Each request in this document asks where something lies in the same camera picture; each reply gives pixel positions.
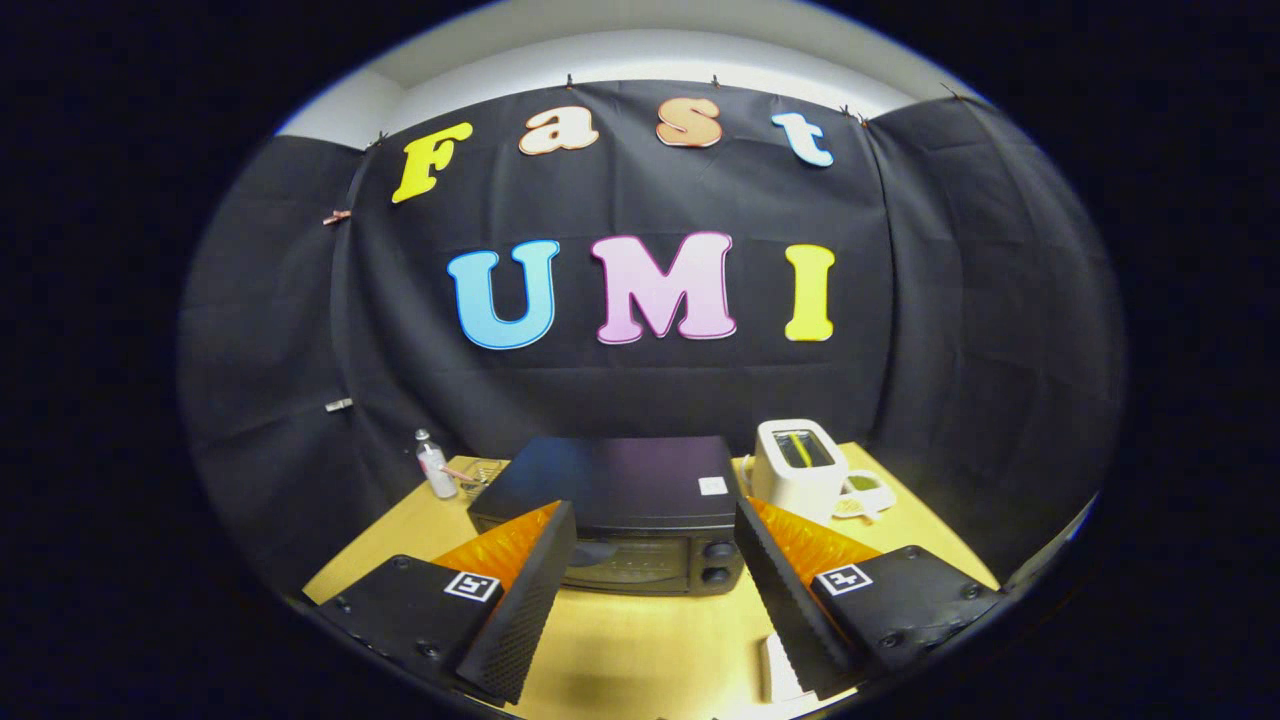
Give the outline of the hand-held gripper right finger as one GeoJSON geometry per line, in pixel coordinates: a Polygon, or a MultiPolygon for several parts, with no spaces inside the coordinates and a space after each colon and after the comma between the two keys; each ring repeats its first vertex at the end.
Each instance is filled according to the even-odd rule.
{"type": "Polygon", "coordinates": [[[800,687],[820,700],[911,671],[1004,602],[919,544],[881,552],[759,498],[739,501],[733,534],[800,687]]]}

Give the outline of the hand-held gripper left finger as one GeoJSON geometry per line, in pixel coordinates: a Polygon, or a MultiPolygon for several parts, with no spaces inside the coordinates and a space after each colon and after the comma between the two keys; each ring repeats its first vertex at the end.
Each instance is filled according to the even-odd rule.
{"type": "Polygon", "coordinates": [[[573,505],[554,501],[433,561],[388,557],[315,621],[420,685],[516,705],[575,543],[573,505]]]}

